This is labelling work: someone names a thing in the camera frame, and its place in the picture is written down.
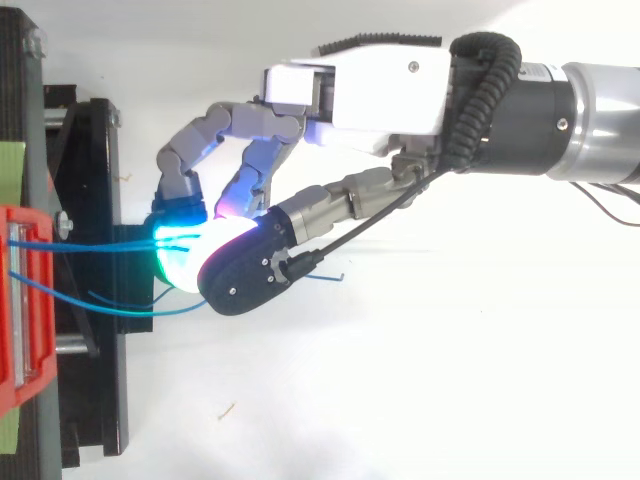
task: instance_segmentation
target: metal fitting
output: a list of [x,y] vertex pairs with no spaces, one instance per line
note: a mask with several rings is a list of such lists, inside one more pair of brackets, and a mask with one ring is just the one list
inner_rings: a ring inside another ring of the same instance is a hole
[[556,127],[558,127],[558,130],[560,130],[561,132],[564,132],[567,128],[569,128],[569,121],[566,118],[561,118],[560,120],[558,120]]
[[122,127],[122,114],[120,110],[113,109],[109,112],[109,126],[113,128]]
[[69,219],[67,212],[58,212],[55,216],[55,229],[62,240],[69,238],[69,233],[73,231],[73,220]]

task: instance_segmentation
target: debris speck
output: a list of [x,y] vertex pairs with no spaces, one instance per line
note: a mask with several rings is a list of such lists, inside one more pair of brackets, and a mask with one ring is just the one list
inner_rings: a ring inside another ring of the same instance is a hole
[[233,410],[233,407],[235,407],[236,404],[235,402],[231,404],[231,406],[229,408],[227,408],[227,410],[222,414],[222,415],[218,415],[218,421],[222,420],[224,417],[226,417],[227,415],[229,415],[229,412],[231,410]]

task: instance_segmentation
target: blue light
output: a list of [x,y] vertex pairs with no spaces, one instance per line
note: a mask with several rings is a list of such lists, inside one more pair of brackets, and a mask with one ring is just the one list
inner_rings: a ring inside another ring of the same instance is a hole
[[200,235],[199,238],[173,240],[171,245],[186,247],[188,252],[160,249],[158,263],[167,280],[185,292],[198,292],[198,273],[204,262],[218,249],[256,226],[243,217],[209,219],[193,226],[165,226],[155,228],[156,240],[180,235]]

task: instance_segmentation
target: metal rod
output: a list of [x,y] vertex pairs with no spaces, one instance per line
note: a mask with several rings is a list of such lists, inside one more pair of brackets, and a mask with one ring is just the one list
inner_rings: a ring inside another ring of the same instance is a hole
[[77,355],[88,352],[89,349],[81,334],[63,333],[56,335],[56,353],[58,355]]
[[[24,241],[27,238],[27,227],[18,223],[8,225],[9,238]],[[24,249],[10,247],[9,263],[11,270],[28,276],[27,255]],[[13,371],[16,387],[25,384],[31,372],[30,335],[29,335],[29,293],[21,282],[12,279],[11,292],[11,330],[13,343]]]
[[64,117],[67,116],[66,108],[47,108],[44,111],[44,126],[47,130],[62,128]]

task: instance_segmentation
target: silver metal cylinder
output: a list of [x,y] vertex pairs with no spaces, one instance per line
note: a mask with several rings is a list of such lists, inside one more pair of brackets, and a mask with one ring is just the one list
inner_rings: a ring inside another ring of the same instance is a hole
[[554,180],[626,183],[640,176],[640,70],[569,63],[576,122]]
[[47,130],[59,130],[62,128],[64,117],[67,116],[66,108],[47,108],[44,111],[44,126]]
[[56,353],[58,355],[77,355],[88,351],[84,337],[79,333],[63,333],[56,336]]

